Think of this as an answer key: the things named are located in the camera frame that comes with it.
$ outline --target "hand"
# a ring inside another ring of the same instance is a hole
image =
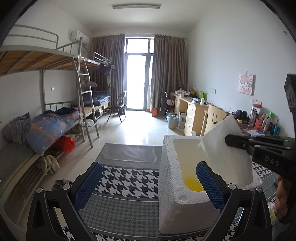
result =
[[[278,219],[281,219],[288,212],[287,199],[289,192],[285,188],[284,178],[278,175],[277,180],[279,184],[276,192],[276,207],[274,213]]]

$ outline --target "wooden desk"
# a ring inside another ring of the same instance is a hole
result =
[[[208,105],[200,105],[191,103],[191,99],[185,97],[179,97],[175,93],[170,94],[171,99],[175,101],[175,113],[179,115],[179,112],[186,113],[186,122],[184,134],[191,136],[191,132],[195,131],[197,136],[202,133],[202,124],[205,117],[204,110],[208,110]]]

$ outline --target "blanket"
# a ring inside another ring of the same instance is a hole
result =
[[[17,143],[21,146],[29,146],[27,135],[31,127],[31,115],[26,113],[11,120],[3,128],[4,136],[8,141]]]
[[[46,111],[32,120],[30,114],[26,113],[10,121],[3,131],[8,141],[30,146],[42,156],[53,143],[72,128],[79,115],[76,109],[66,107],[57,111]]]
[[[66,107],[36,116],[27,136],[30,147],[37,154],[44,155],[53,143],[72,128],[78,118],[79,112],[76,109]]]
[[[109,94],[108,91],[93,91],[92,96],[94,105],[100,106],[109,101],[112,95]],[[91,99],[89,93],[83,94],[83,103],[84,106],[91,106]]]

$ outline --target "orange bag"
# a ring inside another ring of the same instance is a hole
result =
[[[62,136],[53,145],[52,148],[62,152],[71,152],[75,147],[75,142],[71,137]]]

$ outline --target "styrofoam box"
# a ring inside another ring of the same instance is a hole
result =
[[[183,180],[180,161],[188,161],[193,156],[196,157],[194,147],[200,140],[201,137],[172,135],[164,137],[158,181],[159,230],[162,234],[207,229],[220,214],[205,191],[192,191]],[[184,156],[184,158],[179,160],[178,156]],[[253,190],[262,184],[259,175],[254,170],[252,173],[253,182],[242,189]]]

